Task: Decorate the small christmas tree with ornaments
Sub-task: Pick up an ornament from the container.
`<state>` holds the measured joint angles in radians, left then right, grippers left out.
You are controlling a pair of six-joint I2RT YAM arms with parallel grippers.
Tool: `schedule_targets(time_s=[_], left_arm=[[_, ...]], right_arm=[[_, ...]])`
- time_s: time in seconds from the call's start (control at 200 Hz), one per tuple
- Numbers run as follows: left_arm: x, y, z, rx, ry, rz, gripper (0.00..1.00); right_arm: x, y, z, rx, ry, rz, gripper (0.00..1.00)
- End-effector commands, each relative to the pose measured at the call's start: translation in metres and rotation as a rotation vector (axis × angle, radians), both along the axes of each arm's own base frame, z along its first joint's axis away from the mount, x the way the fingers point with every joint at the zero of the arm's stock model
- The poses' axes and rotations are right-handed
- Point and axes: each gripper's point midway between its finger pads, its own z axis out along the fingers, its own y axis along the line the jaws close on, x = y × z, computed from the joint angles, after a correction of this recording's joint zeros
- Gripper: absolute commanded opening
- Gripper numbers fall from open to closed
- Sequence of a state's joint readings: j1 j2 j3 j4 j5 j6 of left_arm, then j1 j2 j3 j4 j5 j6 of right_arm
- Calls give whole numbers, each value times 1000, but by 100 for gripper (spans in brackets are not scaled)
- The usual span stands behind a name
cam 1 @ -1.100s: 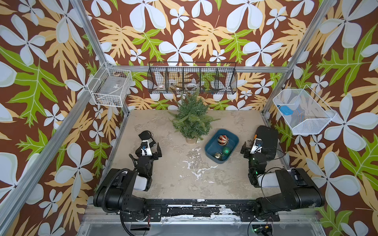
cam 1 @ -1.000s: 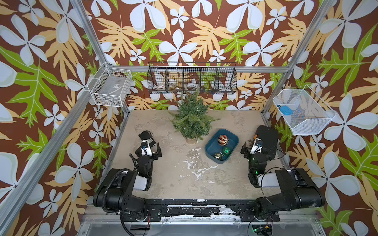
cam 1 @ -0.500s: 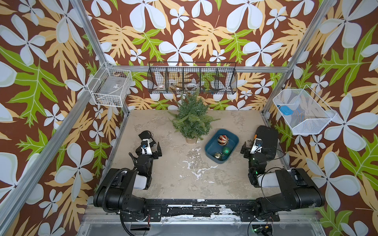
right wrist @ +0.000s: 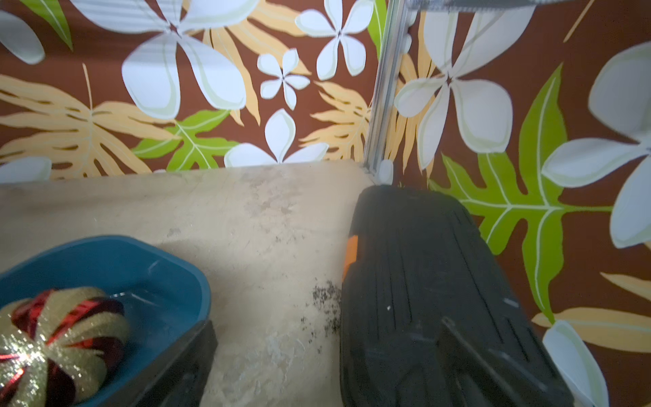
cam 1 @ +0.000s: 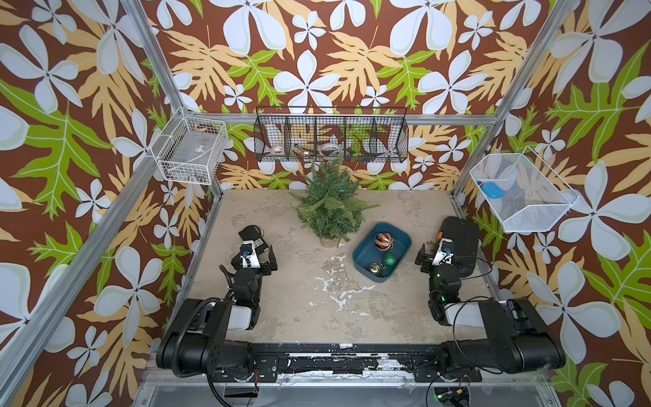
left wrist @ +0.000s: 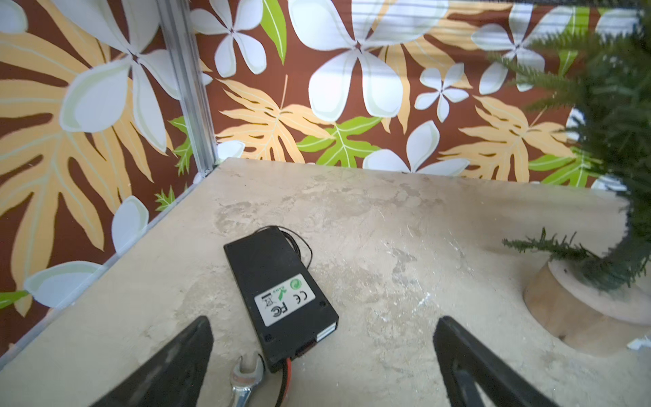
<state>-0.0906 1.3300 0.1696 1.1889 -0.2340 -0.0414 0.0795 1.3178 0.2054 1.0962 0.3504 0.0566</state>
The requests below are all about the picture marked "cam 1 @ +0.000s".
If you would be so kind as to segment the green glitter ball ornament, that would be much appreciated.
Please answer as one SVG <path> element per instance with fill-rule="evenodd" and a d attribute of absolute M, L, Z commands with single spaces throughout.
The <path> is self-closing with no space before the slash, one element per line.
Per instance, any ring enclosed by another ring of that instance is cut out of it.
<path fill-rule="evenodd" d="M 386 270 L 394 270 L 399 263 L 399 257 L 395 254 L 387 253 L 383 256 L 381 262 Z"/>

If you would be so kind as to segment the red gold striped ornament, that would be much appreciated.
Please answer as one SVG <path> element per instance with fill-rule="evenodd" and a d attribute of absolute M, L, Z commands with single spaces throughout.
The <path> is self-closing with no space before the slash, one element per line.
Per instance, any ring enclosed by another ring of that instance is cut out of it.
<path fill-rule="evenodd" d="M 393 248 L 394 238 L 388 232 L 380 232 L 376 234 L 374 244 L 381 252 L 388 252 Z"/>

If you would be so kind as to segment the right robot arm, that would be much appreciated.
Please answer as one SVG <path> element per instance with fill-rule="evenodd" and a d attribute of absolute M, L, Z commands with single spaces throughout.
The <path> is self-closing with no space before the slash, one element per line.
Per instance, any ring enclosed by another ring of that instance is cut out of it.
<path fill-rule="evenodd" d="M 476 296 L 459 298 L 461 283 L 452 249 L 423 244 L 415 264 L 428 275 L 428 307 L 435 322 L 451 327 L 453 338 L 439 344 L 445 372 L 478 369 L 493 374 L 515 374 L 559 369 L 566 352 L 541 315 L 526 298 L 496 300 Z"/>

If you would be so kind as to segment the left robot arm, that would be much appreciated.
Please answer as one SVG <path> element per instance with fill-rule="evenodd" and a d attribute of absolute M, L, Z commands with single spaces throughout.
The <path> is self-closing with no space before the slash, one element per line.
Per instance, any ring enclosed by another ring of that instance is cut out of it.
<path fill-rule="evenodd" d="M 224 298 L 184 300 L 156 352 L 157 367 L 181 378 L 222 373 L 244 380 L 253 374 L 250 344 L 226 335 L 257 324 L 263 277 L 278 270 L 273 247 L 264 253 L 267 260 L 260 261 L 253 243 L 243 243 L 232 260 L 233 272 L 219 266 L 228 286 Z"/>

